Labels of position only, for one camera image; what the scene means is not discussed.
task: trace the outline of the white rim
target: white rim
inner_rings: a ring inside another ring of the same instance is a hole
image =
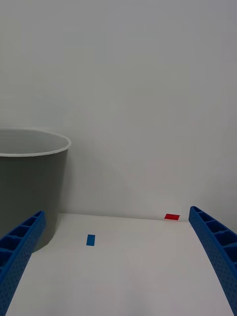
[[[58,137],[61,137],[63,139],[66,139],[68,141],[67,146],[60,148],[60,149],[56,149],[56,150],[52,150],[49,152],[43,152],[43,153],[30,153],[30,154],[4,154],[0,152],[0,157],[36,157],[36,156],[46,156],[46,155],[52,155],[52,154],[57,154],[60,152],[63,152],[65,150],[67,150],[72,142],[70,141],[70,139],[64,135],[58,134],[58,133],[53,133],[53,132],[49,132],[49,131],[45,131],[45,130],[41,130],[41,129],[36,129],[36,128],[0,128],[0,132],[1,130],[27,130],[27,131],[37,131],[40,133],[45,133],[45,134],[51,134],[51,135],[55,135]]]

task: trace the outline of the blue plastic arm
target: blue plastic arm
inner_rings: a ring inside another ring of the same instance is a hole
[[[0,316],[5,316],[27,262],[46,226],[38,212],[0,239]]]
[[[237,235],[195,206],[190,209],[189,221],[237,316]]]

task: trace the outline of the white tabletop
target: white tabletop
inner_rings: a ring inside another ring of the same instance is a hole
[[[95,246],[86,246],[87,235]],[[7,316],[233,316],[189,223],[61,214]]]

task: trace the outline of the white wall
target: white wall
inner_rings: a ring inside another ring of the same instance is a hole
[[[0,125],[73,142],[64,210],[237,230],[236,0],[1,0]]]

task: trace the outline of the red tape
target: red tape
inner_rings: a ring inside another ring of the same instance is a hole
[[[175,214],[166,214],[164,217],[165,219],[172,219],[174,221],[178,221],[180,215],[175,215]]]

